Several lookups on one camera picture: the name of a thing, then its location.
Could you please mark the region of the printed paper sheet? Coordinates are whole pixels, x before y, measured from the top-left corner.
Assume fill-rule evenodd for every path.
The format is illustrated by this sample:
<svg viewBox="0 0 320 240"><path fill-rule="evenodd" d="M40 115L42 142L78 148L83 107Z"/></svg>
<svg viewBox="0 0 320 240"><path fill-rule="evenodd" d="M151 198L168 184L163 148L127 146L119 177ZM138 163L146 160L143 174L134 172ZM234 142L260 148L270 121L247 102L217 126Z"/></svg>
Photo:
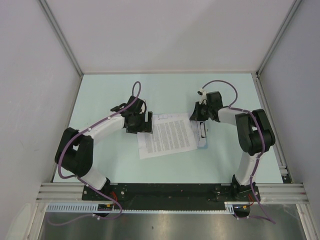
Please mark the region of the printed paper sheet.
<svg viewBox="0 0 320 240"><path fill-rule="evenodd" d="M163 113L163 114L153 114L153 119L158 120L166 120L169 118L186 118L188 117L188 113Z"/></svg>

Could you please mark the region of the left aluminium corner post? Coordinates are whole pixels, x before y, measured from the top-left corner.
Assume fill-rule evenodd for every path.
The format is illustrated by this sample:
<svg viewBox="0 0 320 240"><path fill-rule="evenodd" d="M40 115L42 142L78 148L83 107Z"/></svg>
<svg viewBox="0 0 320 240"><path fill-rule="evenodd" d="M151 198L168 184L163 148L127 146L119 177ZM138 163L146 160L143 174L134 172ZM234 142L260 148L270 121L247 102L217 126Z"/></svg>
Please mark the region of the left aluminium corner post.
<svg viewBox="0 0 320 240"><path fill-rule="evenodd" d="M68 43L65 34L63 33L52 9L50 8L48 2L46 0L37 0L37 3L39 4L44 16L46 17L49 25L51 26L55 36L57 37L64 53L66 54L67 58L69 59L72 67L76 71L77 75L80 77L80 79L83 78L83 71L72 51L72 48L70 44Z"/></svg>

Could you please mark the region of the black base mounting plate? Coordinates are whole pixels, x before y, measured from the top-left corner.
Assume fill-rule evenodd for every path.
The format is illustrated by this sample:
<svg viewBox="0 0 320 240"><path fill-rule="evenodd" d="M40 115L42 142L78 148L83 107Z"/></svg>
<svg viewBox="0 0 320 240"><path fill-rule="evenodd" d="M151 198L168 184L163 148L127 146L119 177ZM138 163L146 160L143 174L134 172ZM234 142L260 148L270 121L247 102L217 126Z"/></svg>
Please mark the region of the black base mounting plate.
<svg viewBox="0 0 320 240"><path fill-rule="evenodd" d="M255 202L261 197L256 185L254 190L255 197L234 198L230 183L111 183L101 191L129 209L213 210L225 202Z"/></svg>

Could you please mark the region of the white paper sheet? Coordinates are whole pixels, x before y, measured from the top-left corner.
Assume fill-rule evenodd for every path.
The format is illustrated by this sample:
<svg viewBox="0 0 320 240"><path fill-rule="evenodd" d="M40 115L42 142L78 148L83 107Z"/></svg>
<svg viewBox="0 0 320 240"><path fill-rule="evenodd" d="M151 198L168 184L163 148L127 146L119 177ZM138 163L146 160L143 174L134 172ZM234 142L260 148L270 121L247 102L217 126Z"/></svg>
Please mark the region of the white paper sheet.
<svg viewBox="0 0 320 240"><path fill-rule="evenodd" d="M189 116L162 120L154 120L152 117L152 131L137 134L141 160L197 149Z"/></svg>

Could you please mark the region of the metal clipboard clip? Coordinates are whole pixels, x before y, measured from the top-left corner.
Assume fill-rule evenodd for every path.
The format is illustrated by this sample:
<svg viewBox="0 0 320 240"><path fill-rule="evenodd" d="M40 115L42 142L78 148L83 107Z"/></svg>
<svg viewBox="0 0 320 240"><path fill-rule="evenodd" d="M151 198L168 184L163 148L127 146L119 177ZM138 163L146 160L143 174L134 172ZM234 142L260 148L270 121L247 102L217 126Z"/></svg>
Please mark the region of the metal clipboard clip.
<svg viewBox="0 0 320 240"><path fill-rule="evenodd" d="M207 138L207 129L204 121L200 121L197 123L198 135L200 139Z"/></svg>

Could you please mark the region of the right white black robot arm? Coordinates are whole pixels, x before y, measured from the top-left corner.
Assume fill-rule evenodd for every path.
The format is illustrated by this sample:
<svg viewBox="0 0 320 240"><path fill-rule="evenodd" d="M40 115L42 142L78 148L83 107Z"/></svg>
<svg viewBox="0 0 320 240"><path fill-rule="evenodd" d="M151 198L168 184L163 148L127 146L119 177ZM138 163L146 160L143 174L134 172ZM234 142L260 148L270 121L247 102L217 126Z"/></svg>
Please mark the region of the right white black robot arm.
<svg viewBox="0 0 320 240"><path fill-rule="evenodd" d="M255 176L264 153L275 142L275 134L263 109L246 109L223 106L222 96L218 91L198 91L201 100L195 103L189 118L193 122L212 120L236 127L242 156L236 173L232 176L230 194L242 201L248 195L255 197Z"/></svg>

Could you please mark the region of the right aluminium corner post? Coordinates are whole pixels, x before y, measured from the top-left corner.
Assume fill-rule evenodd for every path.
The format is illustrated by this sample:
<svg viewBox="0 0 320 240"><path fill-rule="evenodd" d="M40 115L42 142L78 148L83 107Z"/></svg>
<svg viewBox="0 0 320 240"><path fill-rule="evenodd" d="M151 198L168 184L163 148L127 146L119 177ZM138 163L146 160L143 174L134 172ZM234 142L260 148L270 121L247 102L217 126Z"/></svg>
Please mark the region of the right aluminium corner post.
<svg viewBox="0 0 320 240"><path fill-rule="evenodd" d="M285 35L288 27L290 26L291 22L293 21L293 18L295 17L296 13L298 12L300 6L304 0L294 0L291 4L287 14L285 15L284 20L282 21L279 29L276 32L275 37L273 38L271 45L269 46L266 54L264 55L262 62L259 64L259 67L257 68L255 74L257 77L260 77L263 70L265 69L267 63L270 61L274 51L276 50L278 44L282 40L283 36Z"/></svg>

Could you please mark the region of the aluminium front rail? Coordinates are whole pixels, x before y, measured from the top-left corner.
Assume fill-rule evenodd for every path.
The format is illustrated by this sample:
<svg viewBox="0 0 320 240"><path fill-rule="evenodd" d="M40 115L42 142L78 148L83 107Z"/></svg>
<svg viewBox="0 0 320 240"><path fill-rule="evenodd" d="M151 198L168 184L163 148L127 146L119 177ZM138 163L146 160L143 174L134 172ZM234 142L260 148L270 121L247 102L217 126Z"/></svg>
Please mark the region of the aluminium front rail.
<svg viewBox="0 0 320 240"><path fill-rule="evenodd" d="M84 192L82 183L42 183L38 201L81 201ZM309 199L301 183L258 183L262 202L266 204L308 204Z"/></svg>

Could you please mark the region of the light blue clipboard folder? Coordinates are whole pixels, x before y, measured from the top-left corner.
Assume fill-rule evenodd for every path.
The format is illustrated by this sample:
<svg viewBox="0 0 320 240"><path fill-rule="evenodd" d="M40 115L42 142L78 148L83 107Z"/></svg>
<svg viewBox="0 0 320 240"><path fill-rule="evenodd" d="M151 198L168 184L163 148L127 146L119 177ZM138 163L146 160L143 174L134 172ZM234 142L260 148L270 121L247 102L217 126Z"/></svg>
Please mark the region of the light blue clipboard folder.
<svg viewBox="0 0 320 240"><path fill-rule="evenodd" d="M198 125L197 125L198 122L199 121L191 121L190 122L192 131L193 131L193 135L195 138L195 142L196 142L198 149L206 149L208 147L207 135L206 135L206 138L203 138L203 139L199 138Z"/></svg>

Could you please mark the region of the right aluminium side rail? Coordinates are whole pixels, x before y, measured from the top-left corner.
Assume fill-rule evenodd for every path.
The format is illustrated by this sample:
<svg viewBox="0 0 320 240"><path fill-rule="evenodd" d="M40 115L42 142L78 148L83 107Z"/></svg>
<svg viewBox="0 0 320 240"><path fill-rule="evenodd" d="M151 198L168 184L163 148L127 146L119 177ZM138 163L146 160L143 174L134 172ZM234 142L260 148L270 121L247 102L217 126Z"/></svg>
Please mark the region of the right aluminium side rail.
<svg viewBox="0 0 320 240"><path fill-rule="evenodd" d="M261 107L264 109L264 111L268 117L270 126L271 126L273 133L274 133L274 136L275 136L275 144L272 146L272 148L273 148L273 152L275 154L276 160L277 160L277 164L279 167L282 182L284 184L292 184L293 182L292 182L292 178L290 175L290 171L288 169L286 157L284 155L283 148L280 143L279 135L277 133L275 123L274 123L274 120L273 120L273 117L271 114L271 110L270 110L269 104L267 102L266 94L263 90L260 76L256 72L252 73L251 76L253 79L255 90L257 92L259 103L260 103Z"/></svg>

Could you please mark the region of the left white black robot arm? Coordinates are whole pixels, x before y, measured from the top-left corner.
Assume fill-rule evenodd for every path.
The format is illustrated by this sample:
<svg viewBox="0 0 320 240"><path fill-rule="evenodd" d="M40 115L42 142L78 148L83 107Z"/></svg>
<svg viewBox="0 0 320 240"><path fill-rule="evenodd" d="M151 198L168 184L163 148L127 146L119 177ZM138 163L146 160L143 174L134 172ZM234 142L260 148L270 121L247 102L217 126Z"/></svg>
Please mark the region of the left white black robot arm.
<svg viewBox="0 0 320 240"><path fill-rule="evenodd" d="M110 196L110 180L94 167L94 146L110 134L125 129L129 134L152 133L153 113L147 111L146 101L130 96L127 103L115 106L110 116L83 130L69 127L64 130L54 161L61 169L72 173L86 185L93 187L93 194L100 200Z"/></svg>

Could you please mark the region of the aluminium corner post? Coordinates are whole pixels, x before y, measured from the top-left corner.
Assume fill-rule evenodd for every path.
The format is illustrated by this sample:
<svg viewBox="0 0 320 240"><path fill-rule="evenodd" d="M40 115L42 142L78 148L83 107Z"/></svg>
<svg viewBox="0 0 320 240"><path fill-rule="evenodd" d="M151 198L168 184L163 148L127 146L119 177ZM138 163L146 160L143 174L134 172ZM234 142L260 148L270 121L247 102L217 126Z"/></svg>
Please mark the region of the aluminium corner post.
<svg viewBox="0 0 320 240"><path fill-rule="evenodd" d="M69 59L72 67L76 71L77 75L80 77L80 79L83 78L83 71L72 51L72 48L70 44L68 43L65 34L63 33L52 9L50 8L48 2L46 0L37 0L37 3L39 4L44 16L46 17L49 25L51 26L55 36L57 37L64 53L66 54L67 58Z"/></svg>
<svg viewBox="0 0 320 240"><path fill-rule="evenodd" d="M279 29L276 32L275 37L273 38L271 45L269 46L266 54L264 55L262 62L259 64L259 67L257 68L255 74L257 77L260 77L263 70L265 69L267 63L270 61L274 51L276 50L278 44L282 40L283 36L285 35L288 27L290 26L291 22L293 21L293 18L295 17L296 13L298 12L300 6L304 0L294 0L291 4L287 14L285 15L284 20L282 21Z"/></svg>

